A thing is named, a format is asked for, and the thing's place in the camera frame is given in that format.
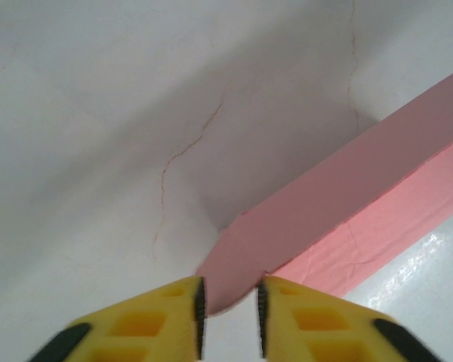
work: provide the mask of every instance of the black serrated edge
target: black serrated edge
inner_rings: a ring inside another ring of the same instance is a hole
[[[206,301],[205,301],[205,279],[202,278],[199,282],[198,289],[195,294],[194,315],[196,321],[196,351],[201,360],[203,358],[203,338],[205,335],[205,316],[206,316]]]
[[[258,326],[260,328],[260,346],[262,349],[262,358],[267,357],[267,318],[269,316],[269,293],[265,283],[261,283],[257,287],[257,310],[258,310]]]

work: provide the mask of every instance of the pink board edge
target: pink board edge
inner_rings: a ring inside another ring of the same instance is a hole
[[[231,306],[265,272],[302,254],[452,143],[453,75],[224,230],[197,271],[206,277],[209,312]]]
[[[343,296],[453,214],[453,145],[274,275]]]

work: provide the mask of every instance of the yellow plastic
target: yellow plastic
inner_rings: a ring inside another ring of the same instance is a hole
[[[198,360],[195,296],[202,279],[185,278],[86,315],[92,330],[66,362]]]
[[[405,362],[372,326],[391,317],[278,277],[265,277],[269,362]]]

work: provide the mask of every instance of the wall crack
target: wall crack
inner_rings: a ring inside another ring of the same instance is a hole
[[[356,102],[354,101],[354,96],[353,96],[353,78],[359,67],[359,58],[358,58],[358,54],[357,54],[356,24],[354,22],[355,17],[356,17],[356,10],[357,10],[357,0],[353,0],[352,8],[353,9],[350,13],[350,18],[349,18],[349,25],[351,28],[351,46],[352,46],[351,56],[354,59],[354,67],[353,67],[353,70],[351,71],[351,73],[349,74],[349,81],[347,84],[347,105],[348,105],[349,109],[352,112],[354,112],[354,115],[356,116],[356,135],[359,135],[360,114],[359,114],[359,111],[357,110]]]
[[[165,181],[166,181],[166,174],[168,173],[168,170],[173,163],[174,160],[177,158],[183,156],[186,154],[189,150],[191,150],[194,146],[196,146],[197,143],[199,143],[202,139],[203,136],[205,135],[205,131],[207,128],[210,126],[210,124],[215,120],[217,117],[218,113],[221,110],[221,107],[223,106],[225,94],[223,93],[221,97],[220,104],[218,104],[217,108],[213,111],[213,113],[210,114],[210,117],[206,120],[206,122],[202,125],[202,132],[199,134],[196,139],[194,139],[188,146],[186,146],[182,151],[178,152],[176,155],[173,155],[168,162],[166,162],[165,168],[163,168],[163,171],[161,172],[161,219],[159,221],[158,228],[156,229],[156,233],[154,234],[153,237],[153,258],[156,260],[156,252],[155,252],[155,246],[156,243],[158,242],[159,235],[161,233],[163,224],[165,223],[165,194],[166,194],[166,189],[165,189]]]

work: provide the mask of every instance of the white floor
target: white floor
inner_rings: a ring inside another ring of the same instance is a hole
[[[192,273],[236,214],[451,73],[453,2],[0,0],[0,362]],[[401,256],[349,297],[453,360],[446,225],[406,253],[441,258],[419,287],[379,289]],[[212,320],[206,359],[257,360],[255,318],[250,298]]]

